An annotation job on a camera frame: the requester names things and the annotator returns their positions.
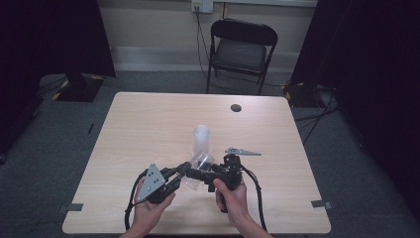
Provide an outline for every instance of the finger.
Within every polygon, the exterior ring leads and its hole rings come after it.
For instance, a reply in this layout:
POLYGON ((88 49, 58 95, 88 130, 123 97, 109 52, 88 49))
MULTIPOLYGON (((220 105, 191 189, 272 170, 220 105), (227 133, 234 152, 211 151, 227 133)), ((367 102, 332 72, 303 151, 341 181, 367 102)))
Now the finger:
POLYGON ((167 198, 165 198, 164 201, 159 205, 161 209, 165 210, 167 207, 169 207, 172 204, 172 201, 175 198, 175 196, 176 194, 175 192, 173 192, 167 198))
POLYGON ((222 193, 222 195, 219 196, 218 202, 221 204, 223 208, 227 208, 225 207, 225 204, 233 202, 235 200, 235 197, 232 195, 232 192, 226 187, 225 183, 222 182, 220 179, 218 178, 214 179, 213 184, 217 188, 217 190, 220 193, 222 193))
POLYGON ((216 204, 220 210, 224 210, 226 208, 225 203, 223 202, 223 194, 219 190, 216 190, 216 204))
POLYGON ((213 180, 213 184, 223 195, 226 196, 228 193, 230 194, 230 190, 226 187, 225 183, 222 182, 220 179, 215 178, 213 180))
POLYGON ((139 182, 137 183, 137 189, 136 189, 135 197, 139 196, 140 190, 142 189, 142 186, 143 186, 143 182, 145 182, 145 178, 140 178, 139 182))

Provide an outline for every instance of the black folding chair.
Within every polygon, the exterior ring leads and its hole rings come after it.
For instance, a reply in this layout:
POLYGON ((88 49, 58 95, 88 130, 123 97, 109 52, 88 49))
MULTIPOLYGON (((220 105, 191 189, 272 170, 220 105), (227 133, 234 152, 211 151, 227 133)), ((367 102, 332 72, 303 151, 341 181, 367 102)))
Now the black folding chair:
POLYGON ((213 23, 206 93, 209 93, 213 67, 216 76, 217 69, 258 76, 257 84, 260 84, 259 95, 261 95, 277 40, 275 30, 264 24, 234 19, 222 19, 213 23), (217 49, 215 38, 220 39, 217 49))

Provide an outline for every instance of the black circular object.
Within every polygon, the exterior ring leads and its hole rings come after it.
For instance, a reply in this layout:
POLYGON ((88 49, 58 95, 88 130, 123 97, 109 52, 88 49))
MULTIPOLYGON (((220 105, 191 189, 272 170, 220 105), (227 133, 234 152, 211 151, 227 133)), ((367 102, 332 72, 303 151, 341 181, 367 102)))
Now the black circular object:
POLYGON ((234 112, 240 112, 242 110, 242 107, 238 104, 233 104, 231 106, 231 110, 234 111, 234 112))

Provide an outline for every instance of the wooden table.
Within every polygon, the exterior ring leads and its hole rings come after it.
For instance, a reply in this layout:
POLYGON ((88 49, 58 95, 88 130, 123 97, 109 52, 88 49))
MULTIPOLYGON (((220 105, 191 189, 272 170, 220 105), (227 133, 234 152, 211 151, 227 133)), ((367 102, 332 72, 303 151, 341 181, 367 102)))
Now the wooden table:
MULTIPOLYGON (((262 187, 263 214, 270 233, 328 233, 321 196, 301 139, 282 97, 120 92, 111 105, 72 203, 65 233, 123 233, 124 210, 137 176, 156 163, 162 169, 190 161, 192 132, 211 130, 216 163, 229 147, 262 153, 241 156, 262 187), (233 112, 232 104, 242 106, 233 112)), ((255 185, 244 174, 249 211, 260 223, 255 185)), ((214 193, 183 184, 152 234, 238 234, 216 206, 214 193)))

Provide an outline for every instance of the white wall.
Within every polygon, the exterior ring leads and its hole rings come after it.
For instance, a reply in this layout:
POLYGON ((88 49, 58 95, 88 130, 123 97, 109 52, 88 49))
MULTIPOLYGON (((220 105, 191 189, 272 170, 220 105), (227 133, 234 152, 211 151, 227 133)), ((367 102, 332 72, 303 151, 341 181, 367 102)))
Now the white wall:
MULTIPOLYGON (((197 19, 195 14, 191 13, 190 1, 99 0, 98 2, 111 47, 137 47, 148 49, 149 52, 151 49, 159 51, 177 49, 196 54, 197 19)), ((279 36, 279 42, 271 65, 293 69, 314 8, 214 3, 213 14, 199 15, 207 46, 210 45, 211 24, 221 19, 223 12, 225 18, 263 23, 274 28, 279 36)))

